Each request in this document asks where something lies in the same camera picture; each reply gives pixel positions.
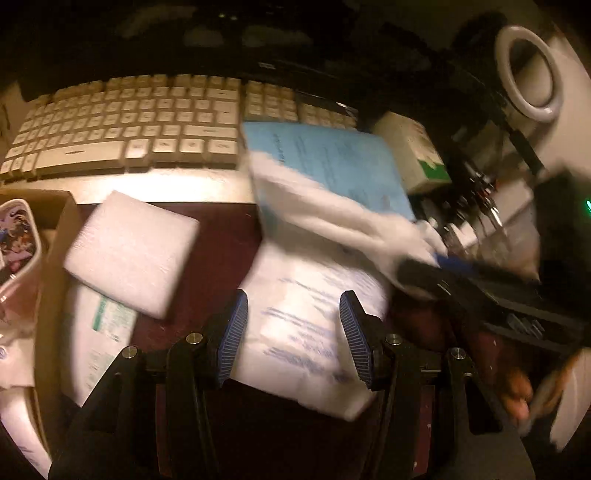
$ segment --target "paper document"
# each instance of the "paper document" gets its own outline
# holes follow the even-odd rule
[[[137,312],[73,281],[67,298],[62,390],[82,406],[129,340]]]
[[[266,152],[369,210],[414,220],[396,163],[381,137],[277,122],[245,122],[243,128],[251,152]]]
[[[383,317],[387,285],[360,253],[283,223],[242,284],[248,325],[232,378],[353,420],[374,394],[358,378],[340,295],[355,290],[367,313]]]

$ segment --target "space bar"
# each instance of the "space bar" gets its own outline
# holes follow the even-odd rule
[[[37,157],[35,173],[49,175],[102,168],[122,168],[120,161],[125,142],[121,140],[70,145],[45,150]]]

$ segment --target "keyboard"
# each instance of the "keyboard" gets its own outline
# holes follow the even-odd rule
[[[245,151],[242,119],[355,129],[351,110],[331,111],[309,98],[287,87],[190,74],[128,76],[70,86],[32,102],[0,166],[0,180],[6,186],[41,182],[43,188],[71,190],[72,177],[122,176],[129,183],[131,174],[158,170],[151,177],[203,177],[202,172],[188,170],[208,167],[205,176],[225,181]],[[134,181],[138,189],[146,183],[138,183],[136,177]],[[86,191],[93,190],[89,186],[86,183]],[[174,189],[173,181],[169,188]],[[76,200],[101,199],[91,195]]]

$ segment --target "desk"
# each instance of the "desk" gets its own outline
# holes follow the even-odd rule
[[[261,241],[255,205],[157,205],[198,219],[200,232],[167,318],[138,316],[131,342],[145,351],[199,330],[240,285]],[[94,205],[80,209],[88,217]],[[376,403],[349,423],[232,380],[208,393],[208,409],[224,480],[358,479],[378,419]]]

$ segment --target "cardboard box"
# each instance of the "cardboard box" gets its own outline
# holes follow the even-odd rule
[[[0,190],[0,204],[24,199],[31,206],[43,243],[43,269],[35,317],[35,398],[38,431],[55,458],[66,427],[61,399],[61,339],[63,306],[70,275],[63,268],[66,252],[82,227],[78,206],[69,192]]]
[[[451,183],[443,160],[420,123],[386,112],[372,133],[388,144],[406,193],[428,193],[442,184]]]

